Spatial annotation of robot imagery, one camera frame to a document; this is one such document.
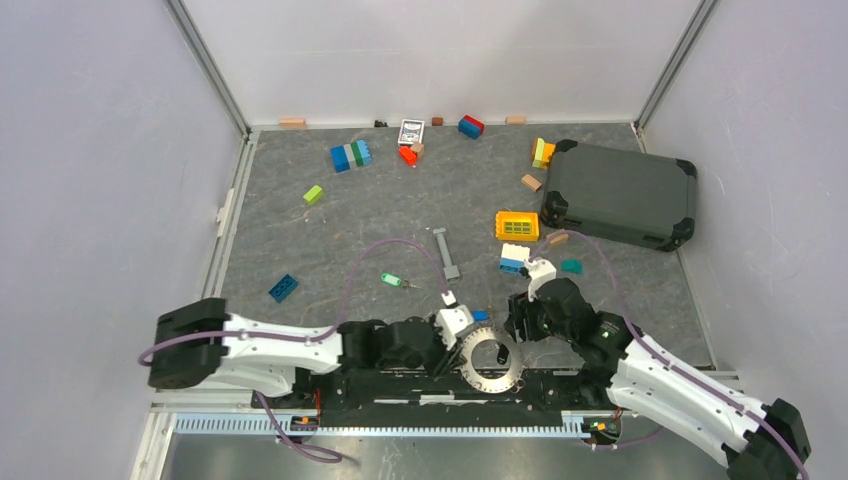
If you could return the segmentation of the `green key tag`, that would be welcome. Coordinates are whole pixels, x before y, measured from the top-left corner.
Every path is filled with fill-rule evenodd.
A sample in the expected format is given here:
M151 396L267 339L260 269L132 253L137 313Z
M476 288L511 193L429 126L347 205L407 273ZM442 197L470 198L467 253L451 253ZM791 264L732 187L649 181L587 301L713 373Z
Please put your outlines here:
M381 281L387 285L397 288L419 289L419 286L413 284L411 281L388 272L384 272L381 274Z

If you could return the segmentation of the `perforated metal ring plate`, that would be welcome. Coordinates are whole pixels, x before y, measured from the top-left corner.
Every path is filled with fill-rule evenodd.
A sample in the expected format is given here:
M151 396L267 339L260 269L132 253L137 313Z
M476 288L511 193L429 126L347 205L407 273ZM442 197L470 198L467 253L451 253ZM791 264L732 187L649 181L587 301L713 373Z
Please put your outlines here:
M500 328L479 327L461 343L462 378L475 390L500 394L521 383L524 370L520 347Z

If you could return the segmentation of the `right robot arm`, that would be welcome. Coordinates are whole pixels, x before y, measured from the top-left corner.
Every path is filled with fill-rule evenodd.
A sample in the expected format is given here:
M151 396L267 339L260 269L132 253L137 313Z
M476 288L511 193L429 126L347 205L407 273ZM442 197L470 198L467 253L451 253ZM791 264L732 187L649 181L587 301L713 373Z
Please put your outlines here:
M556 278L508 299L517 342L564 341L583 361L580 400L643 415L722 465L731 479L806 479L811 445L799 410L764 403L680 361L618 314L595 309Z

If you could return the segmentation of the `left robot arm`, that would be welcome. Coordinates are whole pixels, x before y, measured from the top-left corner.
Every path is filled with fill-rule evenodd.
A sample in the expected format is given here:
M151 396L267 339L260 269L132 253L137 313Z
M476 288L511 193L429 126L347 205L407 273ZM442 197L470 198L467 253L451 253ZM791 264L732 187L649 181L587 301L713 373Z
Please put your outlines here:
M314 381L301 371L402 368L439 376L450 369L473 316L451 293L443 299L444 308L427 319L294 327L252 320L229 312L223 298L205 298L161 315L154 344L138 361L157 390L212 382L302 407L313 397Z

